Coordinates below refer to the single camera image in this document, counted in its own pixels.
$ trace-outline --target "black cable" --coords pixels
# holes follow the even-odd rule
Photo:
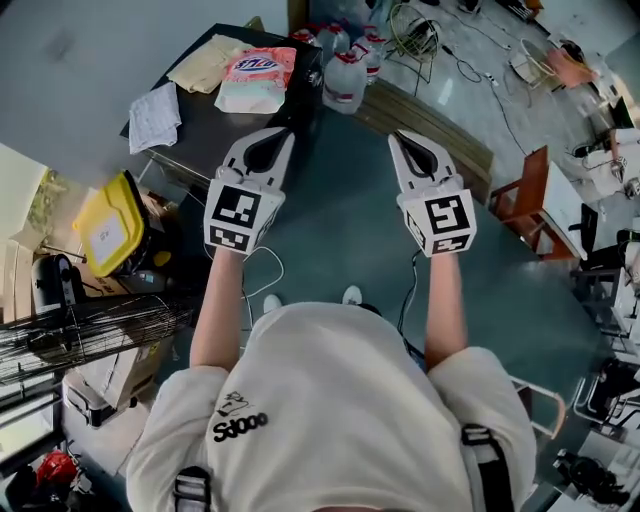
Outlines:
[[[451,48],[449,48],[446,45],[442,45],[442,51],[444,53],[447,53],[449,55],[451,55],[454,59],[456,59],[456,64],[458,66],[458,71],[460,71],[460,74],[465,77],[467,80],[469,80],[469,82],[472,82],[474,84],[479,84],[480,82],[482,82],[482,75],[480,75],[480,73],[478,73],[475,69],[473,69],[473,66],[471,64],[469,64],[466,60],[462,60],[461,58],[459,58],[455,53],[453,53],[453,50]],[[475,76],[469,76],[469,75],[465,75],[464,71],[462,71],[462,68],[460,67],[460,64],[464,64],[466,65],[470,70],[471,73],[473,73],[473,75]]]
[[[418,286],[418,278],[417,278],[417,272],[416,272],[416,261],[418,258],[418,255],[421,253],[422,251],[420,249],[418,249],[414,255],[411,257],[411,272],[413,273],[413,283],[411,284],[411,288],[409,288],[409,291],[407,292],[407,294],[404,297],[404,300],[402,301],[402,307],[400,308],[400,316],[398,317],[398,325],[397,325],[397,329],[398,332],[400,333],[400,336],[402,336],[402,338],[404,339],[404,317],[407,313],[407,304],[409,303],[409,298],[411,297],[411,295],[414,293],[414,290],[416,289],[416,286]]]
[[[456,59],[457,65],[458,65],[458,71],[460,71],[460,74],[465,77],[467,80],[469,80],[470,82],[473,82],[474,84],[479,84],[480,82],[482,82],[482,75],[480,73],[478,73],[471,64],[469,64],[466,60],[462,60],[460,59],[455,53],[453,53],[453,50],[451,50],[451,48],[449,48],[446,45],[442,45],[442,50],[445,53],[448,53],[449,55],[451,55],[454,59]],[[466,64],[469,69],[475,74],[475,76],[477,78],[479,78],[479,80],[472,80],[469,76],[465,75],[462,72],[462,69],[460,69],[460,63],[464,63]],[[527,152],[522,149],[522,146],[520,145],[520,143],[518,142],[518,139],[516,138],[515,134],[513,133],[513,130],[511,130],[511,126],[509,125],[509,120],[507,119],[507,113],[504,110],[504,106],[502,105],[502,102],[500,101],[500,98],[498,97],[498,95],[496,94],[496,91],[493,87],[493,84],[491,83],[491,81],[489,81],[489,87],[491,88],[491,92],[493,93],[493,96],[496,98],[496,101],[498,102],[498,105],[500,105],[500,110],[502,111],[502,117],[504,118],[504,123],[507,125],[507,130],[509,130],[509,133],[511,134],[511,137],[513,137],[514,142],[516,143],[516,145],[520,148],[520,151],[522,151],[522,154],[524,156],[527,156]]]
[[[464,71],[462,71],[462,68],[460,67],[461,64],[466,65],[471,70],[473,75],[475,75],[475,77],[472,78],[472,77],[470,77],[468,75],[465,75]],[[458,66],[458,71],[460,71],[460,74],[463,77],[465,77],[467,80],[469,80],[469,82],[472,82],[474,84],[479,84],[480,82],[482,82],[482,77],[480,76],[480,74],[475,69],[473,69],[473,66],[471,64],[469,64],[466,60],[458,59],[456,57],[456,65]]]
[[[500,101],[500,98],[496,94],[496,91],[493,88],[493,84],[491,82],[489,82],[489,87],[491,88],[491,92],[493,93],[493,96],[495,97],[496,101],[498,102],[498,105],[500,105],[500,110],[502,111],[502,117],[504,118],[504,124],[507,125],[507,130],[509,130],[509,133],[511,134],[511,137],[513,138],[513,141],[520,148],[520,151],[522,151],[522,154],[524,156],[527,156],[527,152],[524,149],[522,149],[522,146],[518,142],[518,139],[516,138],[515,134],[513,133],[513,130],[511,129],[511,126],[509,125],[509,119],[507,119],[507,113],[505,112],[504,107],[502,106],[502,102]]]

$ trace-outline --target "person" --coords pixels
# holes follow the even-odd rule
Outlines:
[[[243,255],[217,248],[190,367],[160,388],[129,461],[134,511],[174,510],[193,466],[211,510],[471,511],[464,424],[491,429],[519,509],[535,437],[498,359],[467,346],[456,255],[431,259],[426,376],[354,288],[347,304],[268,308],[240,357],[242,275]]]

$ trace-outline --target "cardboard box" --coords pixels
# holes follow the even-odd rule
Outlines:
[[[153,384],[172,342],[173,336],[170,336],[153,345],[133,348],[79,366],[77,371],[89,387],[117,409]]]

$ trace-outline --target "orange object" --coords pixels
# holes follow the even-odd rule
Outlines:
[[[597,73],[574,60],[564,48],[554,48],[547,53],[547,63],[555,71],[558,80],[570,89],[592,82]]]
[[[541,259],[574,259],[571,249],[542,217],[548,177],[549,148],[544,146],[525,158],[522,178],[491,193],[490,209],[534,252],[537,252],[540,235],[544,232],[551,239],[553,247],[550,253],[540,255]],[[512,190],[517,190],[515,202],[507,196]]]

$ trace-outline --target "shoe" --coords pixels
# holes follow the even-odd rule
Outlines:
[[[278,308],[282,307],[282,301],[278,298],[277,295],[267,295],[264,298],[264,302],[262,303],[262,312],[266,315],[267,313],[271,313]]]
[[[347,288],[342,296],[342,303],[347,306],[359,306],[362,304],[362,291],[356,285]]]

